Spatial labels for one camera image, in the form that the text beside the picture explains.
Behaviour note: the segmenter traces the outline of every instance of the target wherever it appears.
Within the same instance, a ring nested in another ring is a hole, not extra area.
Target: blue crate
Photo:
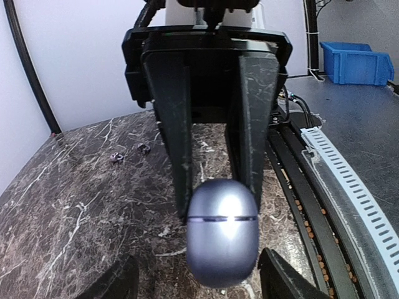
[[[336,84],[386,85],[395,71],[386,53],[375,53],[367,44],[321,42],[324,71]]]

